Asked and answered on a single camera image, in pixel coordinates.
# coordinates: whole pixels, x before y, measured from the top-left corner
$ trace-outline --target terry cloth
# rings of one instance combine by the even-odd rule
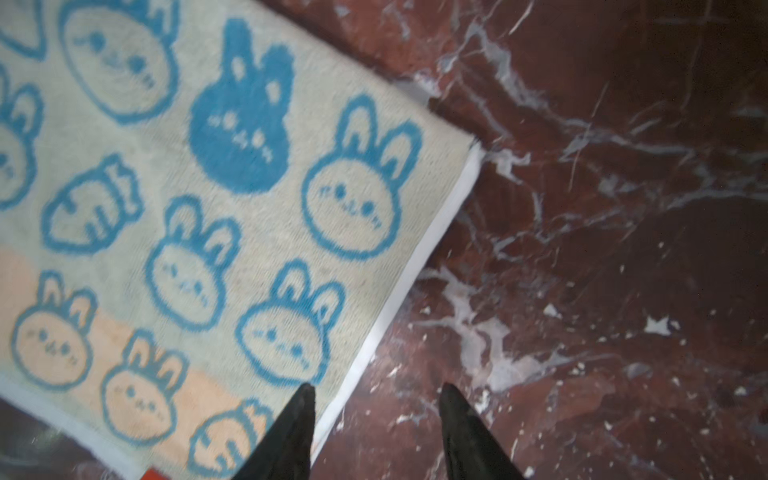
[[[227,478],[311,382],[316,455],[480,152],[252,0],[0,3],[0,395]]]

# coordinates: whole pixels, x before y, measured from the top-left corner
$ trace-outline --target blue rabbit face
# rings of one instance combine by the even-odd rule
[[[37,173],[33,142],[40,132],[43,102],[32,84],[10,92],[0,65],[0,210],[22,201]]]
[[[283,117],[293,88],[293,56],[284,46],[253,63],[243,20],[224,29],[221,78],[192,106],[190,147],[208,177],[237,194],[266,192],[288,169]]]
[[[421,130],[405,122],[376,145],[376,107],[368,95],[353,98],[342,113],[336,149],[304,180],[304,219],[317,243],[340,257],[367,260],[389,248],[402,211],[399,188],[413,170]]]
[[[74,0],[59,18],[67,65],[91,100],[120,123],[144,120],[170,104],[178,86],[171,50],[177,0]]]
[[[38,302],[23,312],[13,330],[13,358],[37,385],[69,390],[85,379],[93,362],[86,335],[96,312],[96,296],[89,289],[64,294],[61,274],[40,274]]]
[[[272,285],[270,299],[252,306],[237,326],[237,340],[254,369],[276,385],[320,382],[330,360],[328,332],[344,307],[338,282],[310,289],[302,260],[287,263]]]
[[[200,200],[190,196],[173,199],[165,219],[166,237],[146,266],[154,302],[184,328],[212,328],[226,302],[223,275],[239,250],[240,228],[224,218],[203,232]]]
[[[117,437],[134,445],[154,445],[176,428],[173,394],[187,377],[188,361],[180,352],[156,358],[152,332],[136,330],[123,350],[123,364],[101,384],[104,420]]]

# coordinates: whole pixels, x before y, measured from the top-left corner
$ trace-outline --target rabbit eye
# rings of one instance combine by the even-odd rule
[[[132,55],[126,60],[128,68],[134,74],[140,74],[147,67],[147,60],[140,55]]]
[[[372,202],[371,200],[368,200],[367,202],[365,202],[364,204],[362,204],[362,207],[360,207],[360,213],[361,213],[361,214],[362,214],[364,217],[369,217],[369,216],[370,216],[370,214],[372,214],[372,213],[373,213],[373,208],[374,208],[374,206],[373,206],[373,202]]]
[[[346,186],[344,184],[336,185],[336,191],[334,192],[337,200],[343,200],[346,197]]]
[[[88,44],[91,46],[91,51],[94,53],[100,53],[104,50],[106,43],[107,39],[104,38],[104,34],[100,31],[93,31],[88,36]]]

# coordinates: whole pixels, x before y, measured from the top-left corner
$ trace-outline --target red marble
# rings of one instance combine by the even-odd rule
[[[768,478],[765,0],[267,4],[491,151],[315,480],[444,478],[446,381],[531,478]]]

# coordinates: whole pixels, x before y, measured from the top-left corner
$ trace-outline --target rabbit ear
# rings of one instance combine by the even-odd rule
[[[261,58],[266,96],[280,115],[288,110],[293,91],[293,55],[284,45],[275,45]]]
[[[241,19],[232,18],[224,27],[224,51],[221,55],[221,74],[234,83],[251,81],[256,73],[253,64],[250,29]]]
[[[422,131],[407,121],[393,128],[382,139],[381,168],[384,175],[400,187],[411,174],[422,149]]]
[[[226,270],[239,250],[240,227],[233,218],[221,218],[208,227],[203,251],[213,265]]]
[[[64,303],[64,278],[59,272],[46,270],[40,273],[38,303],[51,306],[61,306]]]
[[[96,294],[91,289],[78,290],[69,299],[69,319],[83,334],[88,333],[97,308]]]
[[[145,7],[147,8],[147,27],[166,42],[172,43],[179,32],[178,0],[148,2]]]
[[[176,197],[165,209],[165,232],[169,237],[178,240],[198,238],[202,223],[203,208],[197,197]]]
[[[168,350],[157,362],[160,368],[157,371],[157,379],[160,387],[170,395],[173,395],[187,378],[189,362],[184,354],[177,350]]]
[[[145,329],[138,329],[123,349],[123,363],[144,369],[154,358],[154,335]]]
[[[40,133],[43,122],[43,100],[40,91],[33,84],[19,88],[8,103],[8,118],[13,128],[27,138]]]
[[[373,99],[363,94],[350,100],[336,129],[336,148],[342,152],[366,154],[373,150],[377,135]]]
[[[307,298],[310,291],[310,269],[303,260],[291,260],[277,274],[272,284],[272,297],[293,302]]]
[[[312,300],[312,312],[326,330],[336,325],[341,309],[344,308],[344,287],[341,283],[331,282],[321,286]]]

